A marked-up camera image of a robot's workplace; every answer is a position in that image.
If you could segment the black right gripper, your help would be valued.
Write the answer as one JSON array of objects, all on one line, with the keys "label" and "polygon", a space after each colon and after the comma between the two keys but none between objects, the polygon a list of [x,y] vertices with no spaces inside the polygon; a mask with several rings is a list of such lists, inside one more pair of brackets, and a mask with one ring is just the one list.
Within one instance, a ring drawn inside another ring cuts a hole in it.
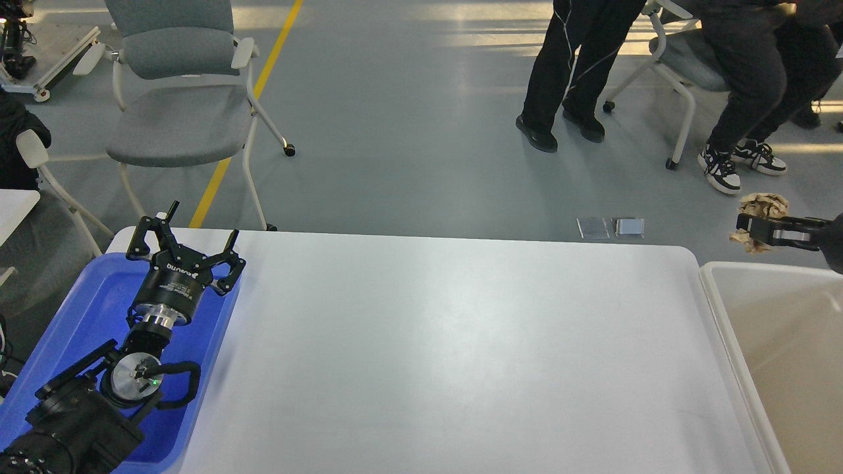
[{"label": "black right gripper", "polygon": [[834,220],[819,218],[765,218],[738,214],[736,228],[749,231],[750,237],[768,246],[794,247],[804,251],[820,251],[830,269],[843,273],[843,214]]}]

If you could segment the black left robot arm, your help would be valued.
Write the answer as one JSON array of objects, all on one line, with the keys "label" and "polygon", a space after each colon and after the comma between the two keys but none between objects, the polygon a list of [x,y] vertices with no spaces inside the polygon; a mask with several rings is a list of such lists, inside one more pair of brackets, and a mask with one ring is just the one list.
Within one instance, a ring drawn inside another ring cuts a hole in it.
[{"label": "black left robot arm", "polygon": [[184,449],[246,262],[237,230],[215,255],[178,242],[177,207],[82,271],[3,402],[3,473],[151,473]]}]

